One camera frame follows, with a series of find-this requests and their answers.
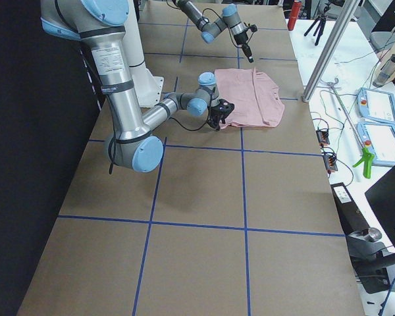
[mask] black monitor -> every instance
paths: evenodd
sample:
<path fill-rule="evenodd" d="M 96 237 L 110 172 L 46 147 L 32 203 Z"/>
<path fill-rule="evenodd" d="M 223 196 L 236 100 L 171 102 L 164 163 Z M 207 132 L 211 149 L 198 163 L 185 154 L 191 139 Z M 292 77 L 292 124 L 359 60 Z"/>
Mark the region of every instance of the black monitor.
<path fill-rule="evenodd" d="M 365 193 L 372 211 L 395 247 L 395 166 Z"/>

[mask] tripod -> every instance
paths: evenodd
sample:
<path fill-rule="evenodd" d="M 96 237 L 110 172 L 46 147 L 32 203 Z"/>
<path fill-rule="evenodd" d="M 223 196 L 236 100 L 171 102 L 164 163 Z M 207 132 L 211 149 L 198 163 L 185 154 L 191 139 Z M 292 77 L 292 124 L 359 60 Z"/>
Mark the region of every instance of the tripod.
<path fill-rule="evenodd" d="M 315 31 L 315 33 L 313 35 L 313 36 L 316 36 L 316 34 L 317 34 L 315 46 L 317 46 L 317 44 L 319 44 L 319 40 L 321 39 L 321 36 L 323 34 L 323 30 L 325 29 L 325 24 L 327 23 L 326 12 L 328 12 L 329 9 L 330 9 L 330 1 L 328 1 L 328 3 L 326 4 L 326 7 L 323 9 L 323 13 L 321 13 L 320 15 L 317 16 L 315 21 L 312 23 L 312 25 L 309 27 L 309 29 L 304 34 L 304 36 L 308 35 L 310 30 L 316 25 L 316 23 L 319 22 L 319 25 L 316 27 L 316 31 Z"/>

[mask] pink cloth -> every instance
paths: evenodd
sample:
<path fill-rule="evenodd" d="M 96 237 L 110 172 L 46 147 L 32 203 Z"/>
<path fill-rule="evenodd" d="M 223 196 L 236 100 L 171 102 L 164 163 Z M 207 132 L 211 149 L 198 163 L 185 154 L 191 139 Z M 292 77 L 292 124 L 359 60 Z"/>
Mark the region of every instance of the pink cloth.
<path fill-rule="evenodd" d="M 231 126 L 276 127 L 284 104 L 279 87 L 264 72 L 254 69 L 217 69 L 219 96 L 235 105 L 221 128 Z"/>

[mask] light blue cap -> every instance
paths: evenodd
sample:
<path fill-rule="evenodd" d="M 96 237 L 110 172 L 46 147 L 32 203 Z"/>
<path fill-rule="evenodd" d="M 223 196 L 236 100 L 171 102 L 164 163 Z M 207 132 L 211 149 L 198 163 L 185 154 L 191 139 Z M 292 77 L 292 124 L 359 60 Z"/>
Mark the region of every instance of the light blue cap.
<path fill-rule="evenodd" d="M 50 21 L 41 18 L 42 28 L 45 33 L 50 34 L 52 36 L 57 36 L 58 38 L 65 38 L 66 40 L 74 40 L 80 41 L 80 36 L 78 33 L 73 32 L 72 30 L 68 30 L 66 28 L 62 28 Z"/>
<path fill-rule="evenodd" d="M 200 117 L 207 108 L 207 104 L 204 100 L 195 97 L 187 103 L 187 111 L 194 117 Z"/>
<path fill-rule="evenodd" d="M 204 72 L 203 74 L 200 74 L 197 81 L 201 86 L 212 86 L 217 82 L 215 75 L 212 72 Z"/>
<path fill-rule="evenodd" d="M 237 12 L 237 6 L 234 3 L 231 3 L 229 6 L 223 9 L 223 16 L 232 16 Z"/>
<path fill-rule="evenodd" d="M 138 172 L 149 172 L 157 167 L 163 157 L 164 146 L 158 137 L 143 140 L 133 154 L 132 167 Z"/>
<path fill-rule="evenodd" d="M 202 32 L 200 34 L 200 36 L 203 38 L 203 40 L 205 41 L 206 44 L 210 44 L 213 42 L 213 40 L 215 39 L 212 34 L 208 33 L 208 32 Z"/>
<path fill-rule="evenodd" d="M 80 0 L 80 2 L 94 18 L 109 26 L 123 25 L 129 13 L 129 4 L 126 0 Z"/>

